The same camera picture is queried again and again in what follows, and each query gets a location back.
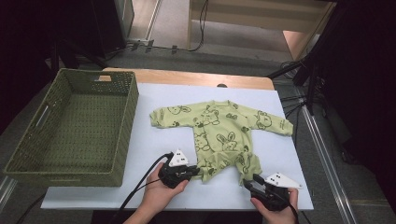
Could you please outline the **black curtain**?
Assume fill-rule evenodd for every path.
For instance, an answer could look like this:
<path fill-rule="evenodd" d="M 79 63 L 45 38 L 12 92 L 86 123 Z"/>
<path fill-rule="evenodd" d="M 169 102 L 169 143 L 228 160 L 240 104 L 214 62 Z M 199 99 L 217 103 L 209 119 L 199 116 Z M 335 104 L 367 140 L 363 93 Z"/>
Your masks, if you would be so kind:
<path fill-rule="evenodd" d="M 396 0 L 336 0 L 315 61 L 346 125 L 342 142 L 396 213 Z"/>
<path fill-rule="evenodd" d="M 0 134 L 53 77 L 61 19 L 84 0 L 0 0 Z"/>

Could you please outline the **beige wooden cabinet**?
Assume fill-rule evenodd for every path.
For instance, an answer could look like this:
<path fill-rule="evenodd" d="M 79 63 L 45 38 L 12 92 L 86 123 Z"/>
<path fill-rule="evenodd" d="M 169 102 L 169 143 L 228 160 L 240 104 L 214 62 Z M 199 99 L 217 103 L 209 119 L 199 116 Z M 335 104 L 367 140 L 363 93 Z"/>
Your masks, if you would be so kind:
<path fill-rule="evenodd" d="M 283 32 L 294 61 L 324 31 L 336 3 L 332 0 L 189 0 L 188 43 L 193 20 L 208 1 L 207 21 L 261 27 Z"/>

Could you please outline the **long metal floor rail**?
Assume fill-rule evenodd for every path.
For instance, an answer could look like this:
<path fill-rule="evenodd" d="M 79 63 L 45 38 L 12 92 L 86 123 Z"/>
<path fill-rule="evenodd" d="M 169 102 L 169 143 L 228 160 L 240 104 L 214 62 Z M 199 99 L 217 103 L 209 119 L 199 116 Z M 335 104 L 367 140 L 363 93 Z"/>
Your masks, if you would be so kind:
<path fill-rule="evenodd" d="M 330 153 L 328 152 L 328 149 L 319 131 L 316 120 L 310 114 L 306 105 L 303 106 L 302 111 L 304 114 L 304 120 L 313 139 L 318 157 L 329 182 L 332 195 L 340 212 L 341 218 L 343 219 L 344 224 L 358 224 L 346 191 L 344 190 L 344 187 L 339 179 Z"/>

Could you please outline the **person's right hand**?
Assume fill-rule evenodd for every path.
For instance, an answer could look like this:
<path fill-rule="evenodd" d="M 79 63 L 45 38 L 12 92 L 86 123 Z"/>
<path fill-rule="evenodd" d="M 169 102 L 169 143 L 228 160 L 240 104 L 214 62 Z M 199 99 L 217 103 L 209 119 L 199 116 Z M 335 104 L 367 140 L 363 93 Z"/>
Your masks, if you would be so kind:
<path fill-rule="evenodd" d="M 298 190 L 289 188 L 288 192 L 292 208 L 287 207 L 282 211 L 270 211 L 256 198 L 251 198 L 250 201 L 263 215 L 267 224 L 298 224 Z"/>

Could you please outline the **person's left hand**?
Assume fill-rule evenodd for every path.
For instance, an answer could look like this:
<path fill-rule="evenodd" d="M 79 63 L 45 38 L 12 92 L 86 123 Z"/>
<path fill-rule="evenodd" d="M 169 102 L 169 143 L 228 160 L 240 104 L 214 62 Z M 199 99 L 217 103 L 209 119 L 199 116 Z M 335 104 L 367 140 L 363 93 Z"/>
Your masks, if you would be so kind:
<path fill-rule="evenodd" d="M 149 215 L 156 215 L 161 212 L 179 193 L 183 192 L 189 184 L 188 180 L 183 180 L 174 189 L 165 186 L 160 180 L 158 171 L 152 172 L 147 179 L 142 203 L 139 209 Z"/>

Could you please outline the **wooden table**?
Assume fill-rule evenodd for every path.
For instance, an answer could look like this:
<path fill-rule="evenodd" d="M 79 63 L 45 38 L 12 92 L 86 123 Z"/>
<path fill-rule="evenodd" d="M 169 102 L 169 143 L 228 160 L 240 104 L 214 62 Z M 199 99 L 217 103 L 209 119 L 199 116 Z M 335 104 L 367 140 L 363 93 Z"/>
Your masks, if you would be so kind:
<path fill-rule="evenodd" d="M 227 88 L 269 91 L 273 91 L 275 89 L 273 81 L 268 77 L 244 77 L 237 75 L 113 67 L 105 68 L 105 71 L 134 72 L 136 76 L 136 81 L 140 83 L 193 85 L 208 87 L 217 87 L 220 84 L 224 84 Z"/>

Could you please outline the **black cabinet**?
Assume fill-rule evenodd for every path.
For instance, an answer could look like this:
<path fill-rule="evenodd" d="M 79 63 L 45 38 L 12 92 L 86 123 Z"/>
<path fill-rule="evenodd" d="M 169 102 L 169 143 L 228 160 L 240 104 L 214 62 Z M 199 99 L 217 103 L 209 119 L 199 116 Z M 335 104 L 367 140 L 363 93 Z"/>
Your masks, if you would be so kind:
<path fill-rule="evenodd" d="M 92 0 L 103 55 L 126 47 L 134 21 L 132 0 Z"/>

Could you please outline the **short metal floor rail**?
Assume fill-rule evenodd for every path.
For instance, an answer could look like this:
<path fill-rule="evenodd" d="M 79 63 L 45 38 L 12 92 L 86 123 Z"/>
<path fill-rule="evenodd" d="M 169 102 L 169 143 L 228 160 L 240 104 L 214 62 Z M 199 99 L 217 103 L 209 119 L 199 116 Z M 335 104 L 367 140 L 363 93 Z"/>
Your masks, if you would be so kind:
<path fill-rule="evenodd" d="M 15 186 L 17 185 L 17 181 L 9 176 L 5 176 L 0 181 L 0 214 L 5 208 L 9 197 L 11 196 Z"/>

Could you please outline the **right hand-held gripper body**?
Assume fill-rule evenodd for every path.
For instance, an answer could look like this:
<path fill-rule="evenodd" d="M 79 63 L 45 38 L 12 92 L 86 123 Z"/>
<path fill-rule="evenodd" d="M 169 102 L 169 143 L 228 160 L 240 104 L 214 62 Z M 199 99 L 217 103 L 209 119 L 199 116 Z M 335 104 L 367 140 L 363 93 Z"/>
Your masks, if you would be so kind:
<path fill-rule="evenodd" d="M 252 184 L 257 191 L 251 192 L 251 197 L 258 199 L 270 211 L 281 211 L 288 207 L 290 204 L 288 189 L 302 187 L 301 184 L 281 173 L 275 173 L 263 179 L 265 181 L 263 185 L 253 180 Z"/>

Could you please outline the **white table mat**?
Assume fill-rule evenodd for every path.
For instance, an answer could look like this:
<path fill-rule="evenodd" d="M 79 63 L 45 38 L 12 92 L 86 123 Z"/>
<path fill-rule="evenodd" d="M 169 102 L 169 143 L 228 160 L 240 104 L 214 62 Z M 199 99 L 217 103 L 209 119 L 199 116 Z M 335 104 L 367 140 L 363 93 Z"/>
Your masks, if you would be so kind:
<path fill-rule="evenodd" d="M 187 127 L 152 127 L 149 114 L 156 108 L 210 100 L 230 100 L 280 117 L 284 115 L 276 91 L 148 83 L 140 83 L 138 90 L 139 98 L 122 186 L 51 187 L 41 204 L 43 209 L 117 209 L 161 155 L 181 149 L 189 162 L 195 164 L 192 130 Z M 299 189 L 298 208 L 312 210 L 314 205 L 292 139 L 266 131 L 254 131 L 252 140 L 253 151 L 260 158 L 262 175 L 281 173 L 299 183 L 302 187 Z M 232 166 L 225 168 L 207 182 L 192 180 L 167 208 L 174 211 L 252 210 L 254 206 L 250 202 L 250 193 L 239 184 L 239 178 L 240 174 Z"/>

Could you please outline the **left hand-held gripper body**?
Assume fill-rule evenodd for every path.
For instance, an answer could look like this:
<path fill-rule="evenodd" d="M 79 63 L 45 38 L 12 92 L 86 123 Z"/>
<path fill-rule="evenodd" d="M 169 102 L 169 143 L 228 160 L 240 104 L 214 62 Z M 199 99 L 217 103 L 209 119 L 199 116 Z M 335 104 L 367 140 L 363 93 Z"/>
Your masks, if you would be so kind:
<path fill-rule="evenodd" d="M 178 149 L 167 156 L 158 177 L 165 186 L 174 189 L 182 181 L 190 180 L 192 175 L 193 167 L 189 166 L 187 157 Z"/>

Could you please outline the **green woven basket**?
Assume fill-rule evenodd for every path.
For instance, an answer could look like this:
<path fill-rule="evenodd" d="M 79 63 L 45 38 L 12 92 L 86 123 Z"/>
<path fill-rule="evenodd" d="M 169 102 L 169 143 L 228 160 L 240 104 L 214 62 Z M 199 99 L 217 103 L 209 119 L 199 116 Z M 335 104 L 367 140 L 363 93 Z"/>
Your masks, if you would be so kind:
<path fill-rule="evenodd" d="M 138 96 L 133 72 L 60 70 L 4 173 L 43 187 L 119 187 Z"/>

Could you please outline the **black tripod stand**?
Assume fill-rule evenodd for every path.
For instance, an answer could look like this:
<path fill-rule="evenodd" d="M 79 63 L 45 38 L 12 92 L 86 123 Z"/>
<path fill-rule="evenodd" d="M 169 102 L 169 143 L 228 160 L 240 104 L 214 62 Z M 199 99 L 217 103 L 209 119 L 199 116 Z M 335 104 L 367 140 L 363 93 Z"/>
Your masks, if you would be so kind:
<path fill-rule="evenodd" d="M 301 60 L 291 63 L 284 68 L 281 68 L 270 75 L 268 78 L 274 79 L 285 75 L 293 69 L 297 69 L 296 75 L 292 78 L 292 82 L 295 86 L 303 86 L 308 81 L 307 95 L 305 96 L 305 105 L 311 116 L 314 115 L 313 104 L 315 96 L 315 87 L 319 75 L 319 66 L 315 61 L 315 57 L 312 53 L 308 53 Z"/>

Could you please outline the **green printed baby romper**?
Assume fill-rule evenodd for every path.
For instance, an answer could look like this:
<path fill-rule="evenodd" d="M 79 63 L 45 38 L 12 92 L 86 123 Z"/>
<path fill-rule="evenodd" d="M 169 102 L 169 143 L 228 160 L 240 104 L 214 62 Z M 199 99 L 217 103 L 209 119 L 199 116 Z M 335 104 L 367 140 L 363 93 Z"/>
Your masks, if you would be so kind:
<path fill-rule="evenodd" d="M 204 182 L 229 166 L 236 167 L 242 180 L 262 172 L 260 159 L 253 153 L 253 130 L 293 134 L 287 119 L 231 101 L 161 107 L 149 116 L 157 128 L 192 128 L 198 176 Z"/>

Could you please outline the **black metal stand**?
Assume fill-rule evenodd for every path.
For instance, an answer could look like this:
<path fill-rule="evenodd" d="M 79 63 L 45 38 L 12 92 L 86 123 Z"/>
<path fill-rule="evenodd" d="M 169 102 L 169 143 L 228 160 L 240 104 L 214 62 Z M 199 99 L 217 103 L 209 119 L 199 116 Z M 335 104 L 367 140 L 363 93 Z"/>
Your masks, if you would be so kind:
<path fill-rule="evenodd" d="M 82 55 L 89 62 L 96 64 L 102 69 L 107 68 L 107 64 L 104 61 L 101 61 L 87 50 L 70 40 L 58 38 L 52 42 L 50 48 L 51 70 L 57 72 L 60 69 L 60 63 L 63 63 L 66 68 L 78 69 L 77 54 Z"/>

